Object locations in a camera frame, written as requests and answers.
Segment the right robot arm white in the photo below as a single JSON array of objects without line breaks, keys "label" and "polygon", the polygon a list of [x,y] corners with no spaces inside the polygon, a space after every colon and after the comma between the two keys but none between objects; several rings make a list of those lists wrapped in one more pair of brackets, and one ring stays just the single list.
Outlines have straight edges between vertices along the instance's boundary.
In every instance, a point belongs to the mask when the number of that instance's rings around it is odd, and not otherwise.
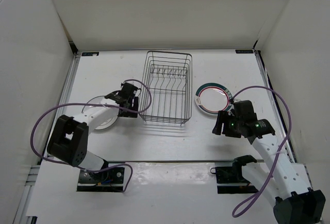
[{"label": "right robot arm white", "polygon": [[258,119],[251,101],[233,104],[231,111],[218,112],[215,135],[246,138],[269,169],[265,172],[251,155],[234,159],[230,167],[215,167],[220,184],[251,183],[257,195],[270,203],[277,223],[319,223],[326,202],[321,190],[313,190],[295,170],[275,130]]}]

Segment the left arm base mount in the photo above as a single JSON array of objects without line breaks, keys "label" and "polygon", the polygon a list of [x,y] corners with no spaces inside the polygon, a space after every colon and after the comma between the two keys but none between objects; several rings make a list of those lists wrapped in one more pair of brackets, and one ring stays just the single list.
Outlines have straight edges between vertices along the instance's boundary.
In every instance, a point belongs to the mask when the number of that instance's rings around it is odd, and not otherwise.
[{"label": "left arm base mount", "polygon": [[104,172],[87,172],[80,170],[76,191],[98,193],[123,193],[125,180],[125,166],[119,166]]}]

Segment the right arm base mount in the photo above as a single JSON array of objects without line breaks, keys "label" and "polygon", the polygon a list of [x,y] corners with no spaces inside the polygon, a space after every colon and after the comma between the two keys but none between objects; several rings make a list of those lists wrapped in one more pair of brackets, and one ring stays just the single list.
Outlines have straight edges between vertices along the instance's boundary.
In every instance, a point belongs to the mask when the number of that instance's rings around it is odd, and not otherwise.
[{"label": "right arm base mount", "polygon": [[258,190],[242,175],[242,167],[249,163],[257,163],[251,155],[235,158],[231,163],[216,163],[210,173],[216,176],[217,193],[219,195],[254,194]]}]

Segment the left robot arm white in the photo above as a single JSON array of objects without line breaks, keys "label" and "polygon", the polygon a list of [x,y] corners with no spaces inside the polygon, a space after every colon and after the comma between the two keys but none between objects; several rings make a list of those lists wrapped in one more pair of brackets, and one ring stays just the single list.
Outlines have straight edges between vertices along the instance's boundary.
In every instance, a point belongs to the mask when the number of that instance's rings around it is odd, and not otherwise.
[{"label": "left robot arm white", "polygon": [[116,120],[121,114],[137,117],[138,87],[123,83],[120,90],[109,93],[99,102],[89,104],[82,113],[57,119],[47,146],[48,154],[72,167],[90,171],[90,177],[97,183],[108,177],[108,163],[88,151],[88,137],[101,124]]}]

